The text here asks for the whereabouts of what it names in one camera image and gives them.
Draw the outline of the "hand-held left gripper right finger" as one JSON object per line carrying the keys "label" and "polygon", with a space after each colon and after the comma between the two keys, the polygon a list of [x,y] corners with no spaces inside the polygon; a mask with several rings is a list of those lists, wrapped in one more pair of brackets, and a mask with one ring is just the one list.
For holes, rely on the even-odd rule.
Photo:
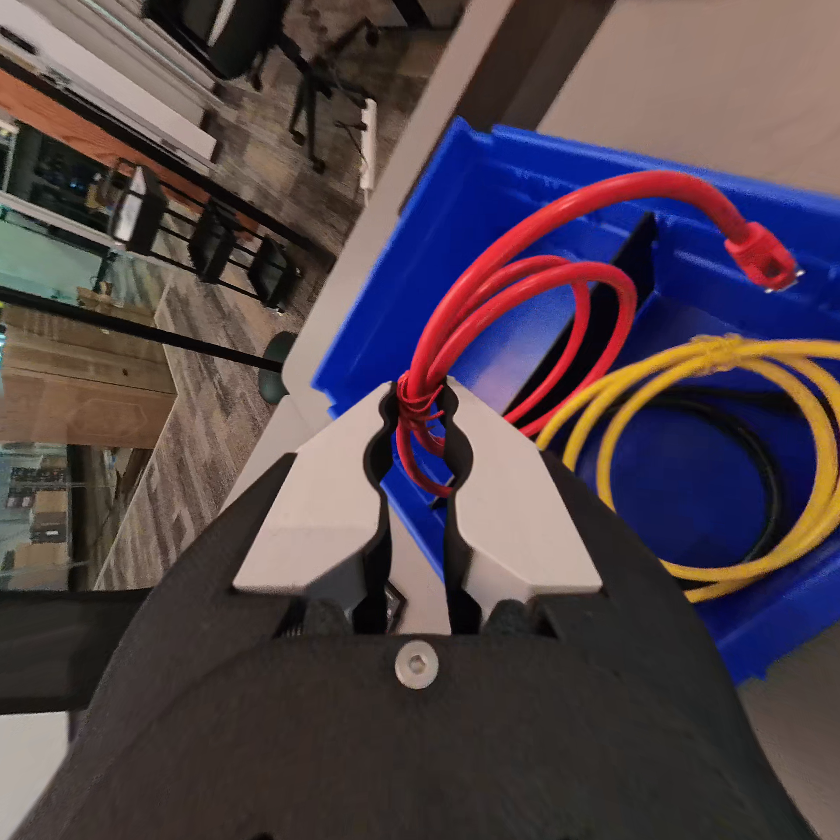
{"label": "hand-held left gripper right finger", "polygon": [[441,410],[451,632],[477,634],[500,602],[598,593],[602,577],[536,445],[454,377]]}

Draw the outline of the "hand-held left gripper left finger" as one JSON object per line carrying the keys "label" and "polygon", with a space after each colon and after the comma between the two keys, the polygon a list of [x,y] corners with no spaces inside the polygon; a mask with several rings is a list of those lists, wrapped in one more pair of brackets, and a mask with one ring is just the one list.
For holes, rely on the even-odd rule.
{"label": "hand-held left gripper left finger", "polygon": [[297,449],[237,591],[333,602],[356,633],[386,632],[392,537],[382,481],[396,426],[396,383],[386,382]]}

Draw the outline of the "blue plastic bin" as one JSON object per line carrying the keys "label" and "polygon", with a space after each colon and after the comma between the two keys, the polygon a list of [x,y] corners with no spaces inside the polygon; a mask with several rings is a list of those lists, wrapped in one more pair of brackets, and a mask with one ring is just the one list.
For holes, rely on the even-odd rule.
{"label": "blue plastic bin", "polygon": [[[657,190],[581,213],[513,259],[613,263],[633,279],[637,314],[612,370],[695,336],[838,342],[838,197],[517,129],[480,133],[457,120],[325,353],[311,386],[346,413],[411,363],[445,293],[498,238],[566,194],[620,175],[676,171],[716,187],[774,234],[804,274],[766,293],[725,251],[702,210]],[[572,289],[525,301],[476,337],[451,375],[498,413],[533,393],[560,360]],[[730,369],[675,383],[624,428],[611,463],[618,514],[660,558],[700,568],[761,557],[793,529],[812,494],[816,448],[783,390]],[[438,575],[445,502],[395,465],[385,490]],[[838,623],[838,528],[801,559],[741,591],[696,605],[736,684]]]}

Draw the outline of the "black floor lamp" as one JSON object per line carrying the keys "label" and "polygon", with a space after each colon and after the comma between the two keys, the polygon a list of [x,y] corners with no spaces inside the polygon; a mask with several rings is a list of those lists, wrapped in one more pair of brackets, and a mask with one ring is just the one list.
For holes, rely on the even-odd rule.
{"label": "black floor lamp", "polygon": [[77,323],[84,323],[96,329],[105,329],[112,333],[127,335],[139,340],[150,341],[166,347],[190,351],[196,354],[213,357],[219,360],[243,364],[266,372],[282,382],[284,363],[280,360],[257,356],[252,353],[229,349],[227,347],[181,335],[180,333],[150,327],[125,318],[118,318],[108,314],[98,313],[79,307],[71,306],[60,301],[53,301],[29,292],[15,290],[1,286],[1,302],[25,308],[33,312],[62,318]]}

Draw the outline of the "black metal rack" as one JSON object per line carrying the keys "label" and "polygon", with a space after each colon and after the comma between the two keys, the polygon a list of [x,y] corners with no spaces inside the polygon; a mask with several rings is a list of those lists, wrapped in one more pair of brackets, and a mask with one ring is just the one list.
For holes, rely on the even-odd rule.
{"label": "black metal rack", "polygon": [[162,183],[150,167],[122,158],[104,185],[113,198],[108,236],[119,249],[287,311],[301,269],[269,236],[258,234],[256,249],[243,245],[246,229],[232,208],[212,197],[200,203]]}

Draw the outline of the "white power strip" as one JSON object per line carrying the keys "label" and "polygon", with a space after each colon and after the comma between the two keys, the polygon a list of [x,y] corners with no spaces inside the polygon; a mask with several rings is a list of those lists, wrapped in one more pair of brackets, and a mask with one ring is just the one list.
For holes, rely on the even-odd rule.
{"label": "white power strip", "polygon": [[375,189],[377,152],[377,103],[373,98],[364,101],[360,115],[360,189],[368,203]]}

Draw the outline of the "black office chair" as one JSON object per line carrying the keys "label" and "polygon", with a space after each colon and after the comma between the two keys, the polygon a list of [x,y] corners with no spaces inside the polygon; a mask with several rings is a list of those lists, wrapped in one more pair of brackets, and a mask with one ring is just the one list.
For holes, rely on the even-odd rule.
{"label": "black office chair", "polygon": [[278,49],[300,74],[289,135],[295,144],[306,148],[311,168],[321,175],[326,164],[316,154],[318,95],[331,99],[339,90],[360,109],[365,108],[367,91],[341,78],[337,59],[360,34],[370,47],[377,46],[380,29],[363,17],[314,57],[305,58],[285,30],[289,5],[283,1],[146,1],[140,15],[163,30],[217,81],[244,78],[256,91],[263,89],[269,54]]}

